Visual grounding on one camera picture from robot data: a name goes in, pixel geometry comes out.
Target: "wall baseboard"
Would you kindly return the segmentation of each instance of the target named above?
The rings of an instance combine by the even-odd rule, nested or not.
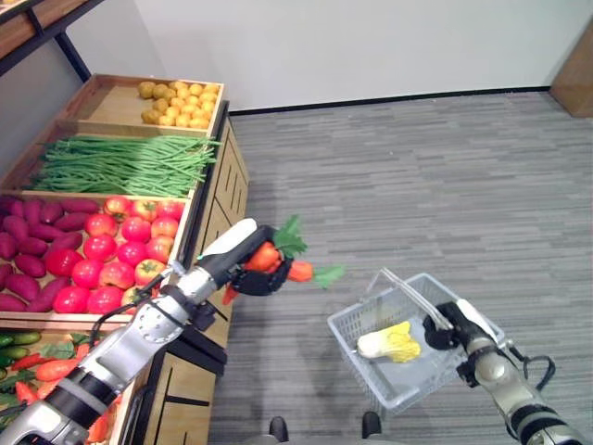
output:
[[[405,100],[434,99],[438,97],[454,97],[457,95],[500,95],[508,93],[547,92],[547,86],[523,86],[517,88],[493,88],[489,90],[451,91],[446,93],[428,93],[426,95],[396,95],[392,97],[376,97],[373,99],[344,100],[338,102],[324,102],[320,104],[291,105],[289,107],[271,107],[255,109],[239,109],[230,111],[231,116],[246,116],[250,114],[279,113],[282,111],[298,111],[301,109],[351,107],[356,105],[384,104],[388,102],[403,102]]]

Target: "white wall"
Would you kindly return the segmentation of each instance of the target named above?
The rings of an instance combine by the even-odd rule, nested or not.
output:
[[[91,71],[165,74],[133,0],[107,0],[68,34]],[[0,175],[82,83],[55,42],[0,77]]]
[[[232,109],[548,85],[592,0],[135,0],[167,74]]]

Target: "cucumber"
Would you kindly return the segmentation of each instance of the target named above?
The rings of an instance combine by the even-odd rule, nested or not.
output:
[[[11,343],[2,344],[2,338],[10,337],[12,338]],[[3,348],[7,345],[31,345],[31,343],[37,343],[41,339],[41,334],[37,331],[28,331],[28,332],[0,332],[0,348]]]
[[[0,334],[0,348],[10,345],[13,341],[14,339],[12,338],[12,336]]]
[[[11,359],[18,360],[29,355],[29,350],[27,348],[22,348],[21,346],[11,346],[9,348],[4,348],[0,350],[0,355],[4,355]]]
[[[15,361],[6,355],[0,355],[0,367],[9,366]]]

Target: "red chili pepper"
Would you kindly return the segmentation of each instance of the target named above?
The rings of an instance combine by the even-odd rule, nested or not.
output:
[[[20,402],[26,401],[28,405],[31,405],[34,401],[37,401],[37,395],[25,382],[15,383],[15,390],[17,391],[17,399]]]
[[[41,354],[38,352],[36,354],[32,354],[32,355],[28,355],[27,357],[23,357],[22,359],[17,360],[16,362],[12,363],[12,366],[10,367],[10,369],[12,369],[13,371],[19,371],[21,369],[31,368],[37,364],[47,363],[52,360],[54,360],[54,359],[42,357]]]

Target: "potato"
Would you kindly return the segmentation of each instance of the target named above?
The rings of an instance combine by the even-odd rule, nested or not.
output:
[[[175,81],[175,82],[169,83],[169,88],[172,88],[175,91],[179,91],[179,90],[186,90],[189,88],[189,86],[185,82]]]
[[[202,102],[216,102],[216,94],[214,94],[214,93],[202,93],[200,95],[200,100]]]
[[[174,97],[177,97],[177,92],[172,88],[167,88],[167,91],[163,95],[163,99],[167,99],[167,101],[170,101]]]
[[[152,104],[152,109],[160,112],[161,114],[164,113],[167,108],[169,107],[169,103],[164,97],[157,99],[154,104]]]
[[[187,88],[181,88],[181,89],[177,90],[177,97],[179,97],[180,99],[185,100],[189,96],[190,96],[190,94],[189,94],[189,90]]]
[[[196,111],[197,107],[195,105],[184,105],[181,107],[182,114],[187,114],[189,116],[192,115],[194,111]]]
[[[190,95],[187,99],[185,99],[185,103],[187,105],[195,105],[199,107],[202,102],[200,102],[200,99],[198,99],[196,95]]]
[[[176,118],[177,116],[179,116],[181,113],[179,112],[179,109],[177,107],[169,107],[165,110],[165,116],[170,116],[172,118]]]
[[[191,95],[200,96],[204,93],[204,88],[199,83],[193,83],[189,87],[189,92]]]
[[[158,85],[155,86],[155,88],[152,90],[152,96],[155,99],[160,99],[161,97],[163,97],[165,95],[165,93],[167,92],[169,88],[167,88],[167,85],[164,83],[159,83]]]
[[[178,127],[189,127],[189,121],[192,118],[187,114],[182,114],[181,116],[177,116],[175,120],[175,125]]]
[[[138,93],[143,99],[149,99],[152,97],[152,92],[157,84],[154,82],[140,82],[138,84]]]
[[[175,125],[175,119],[167,115],[161,116],[160,118],[158,118],[158,125],[168,125],[172,127],[173,125]]]
[[[190,128],[199,128],[200,130],[206,130],[209,122],[205,119],[196,118],[189,121]]]
[[[204,93],[214,93],[215,95],[219,92],[219,86],[215,83],[209,83],[204,87]]]
[[[141,116],[144,123],[158,123],[158,118],[162,116],[162,113],[157,109],[145,109]]]
[[[169,105],[181,109],[185,105],[185,101],[183,99],[180,99],[179,97],[174,97],[169,101]]]

